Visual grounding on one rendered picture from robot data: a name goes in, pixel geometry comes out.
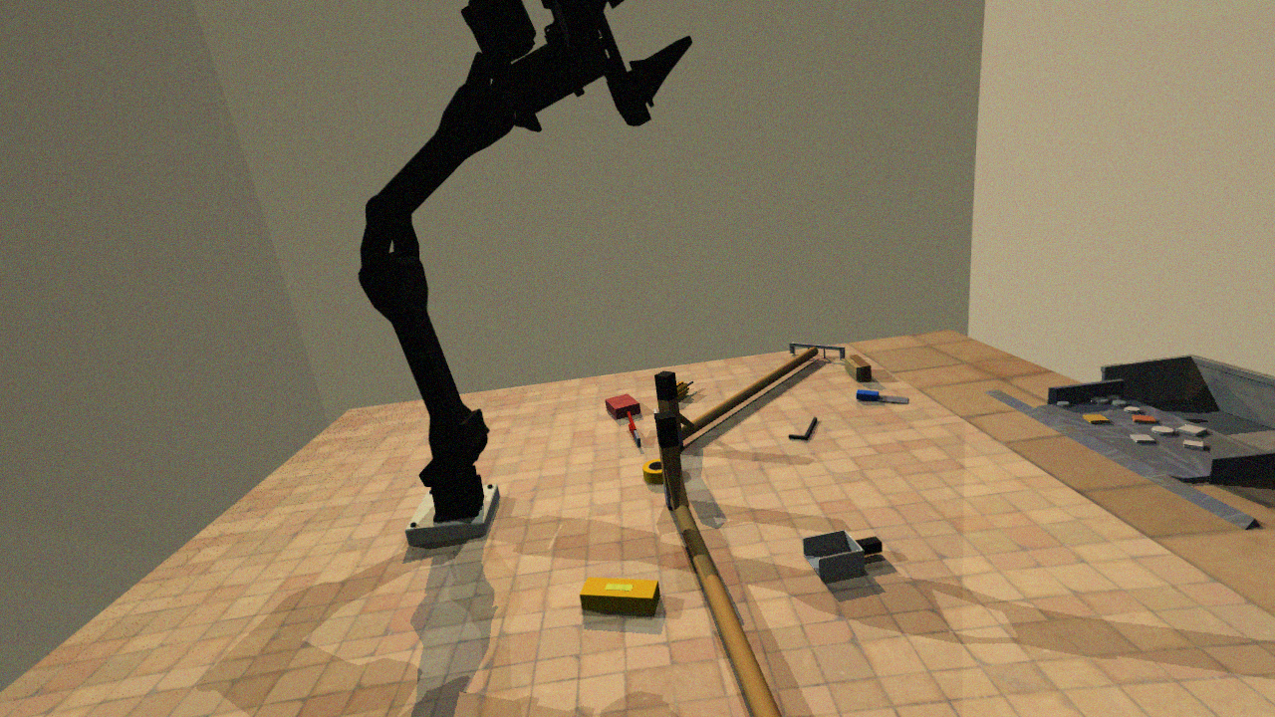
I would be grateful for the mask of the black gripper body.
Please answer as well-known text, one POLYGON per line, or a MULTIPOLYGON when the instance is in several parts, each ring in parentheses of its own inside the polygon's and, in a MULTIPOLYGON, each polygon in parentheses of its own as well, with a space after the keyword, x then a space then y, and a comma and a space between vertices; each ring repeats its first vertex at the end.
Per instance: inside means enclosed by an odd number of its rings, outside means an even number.
POLYGON ((616 43, 615 36, 612 36, 609 22, 603 15, 606 3, 609 3, 609 0, 586 1, 592 6, 597 23, 597 34, 594 34, 594 45, 589 54, 592 56, 601 54, 602 60, 593 63, 588 68, 558 69, 555 61, 555 56, 562 54, 558 40, 548 41, 544 36, 547 43, 541 46, 541 50, 551 77, 555 77, 555 85, 558 87, 558 91, 565 97, 567 94, 578 94, 579 97, 584 93, 583 87, 590 85, 593 80, 606 77, 606 79, 609 79, 607 85, 609 85, 612 100, 615 100, 621 117, 629 125, 643 125, 643 122, 652 120, 652 117, 646 110, 646 100, 638 87, 638 80, 635 80, 634 71, 626 70, 623 56, 618 54, 618 43, 616 43), (606 50, 609 50, 609 56, 607 56, 606 50))

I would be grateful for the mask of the yellow ring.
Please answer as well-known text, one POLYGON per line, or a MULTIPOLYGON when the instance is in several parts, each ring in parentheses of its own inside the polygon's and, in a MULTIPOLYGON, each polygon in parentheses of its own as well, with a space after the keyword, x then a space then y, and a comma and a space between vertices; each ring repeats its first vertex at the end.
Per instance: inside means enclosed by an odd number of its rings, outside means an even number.
POLYGON ((643 480, 649 484, 663 484, 660 459, 646 461, 646 463, 643 464, 643 480))

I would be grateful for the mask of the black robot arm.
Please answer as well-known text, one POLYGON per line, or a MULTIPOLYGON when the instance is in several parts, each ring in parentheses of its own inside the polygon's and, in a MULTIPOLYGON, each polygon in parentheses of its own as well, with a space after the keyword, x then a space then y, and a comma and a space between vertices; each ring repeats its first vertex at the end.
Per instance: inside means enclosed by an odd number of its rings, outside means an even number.
MULTIPOLYGON (((562 51, 555 56, 558 69, 588 68, 602 60, 601 54, 589 54, 597 23, 586 0, 541 3, 555 15, 555 22, 544 27, 544 36, 548 41, 558 40, 562 51)), ((363 269, 357 273, 371 304, 391 322, 431 415, 432 461, 419 471, 419 481, 431 487, 433 523, 479 515, 484 492, 473 464, 486 447, 490 427, 479 408, 470 411, 463 404, 433 332, 411 212, 463 159, 499 142, 514 125, 541 131, 536 112, 564 97, 541 47, 530 54, 536 29, 521 0, 469 0, 462 14, 481 54, 472 61, 465 85, 458 88, 442 110, 433 137, 368 200, 361 244, 363 269), (394 251, 388 253, 390 242, 394 251)))

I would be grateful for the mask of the orange-yellow rectangular block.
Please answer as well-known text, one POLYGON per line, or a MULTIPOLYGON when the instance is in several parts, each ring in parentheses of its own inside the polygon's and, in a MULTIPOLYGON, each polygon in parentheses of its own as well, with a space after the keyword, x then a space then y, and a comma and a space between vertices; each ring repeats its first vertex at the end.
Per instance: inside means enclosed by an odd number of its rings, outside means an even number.
POLYGON ((588 578, 581 589, 581 609, 623 609, 625 611, 655 612, 659 598, 657 580, 601 580, 588 578))

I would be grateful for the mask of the black l-shaped bar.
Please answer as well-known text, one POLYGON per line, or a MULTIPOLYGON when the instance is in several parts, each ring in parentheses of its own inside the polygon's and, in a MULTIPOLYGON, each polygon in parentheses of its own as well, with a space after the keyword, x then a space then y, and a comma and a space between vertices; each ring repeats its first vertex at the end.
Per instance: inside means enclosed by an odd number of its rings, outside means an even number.
POLYGON ((816 424, 816 421, 817 421, 817 417, 813 417, 812 422, 811 422, 810 427, 807 427, 807 431, 806 431, 805 435, 789 434, 789 438, 794 438, 794 439, 810 439, 810 434, 811 434, 812 427, 816 424))

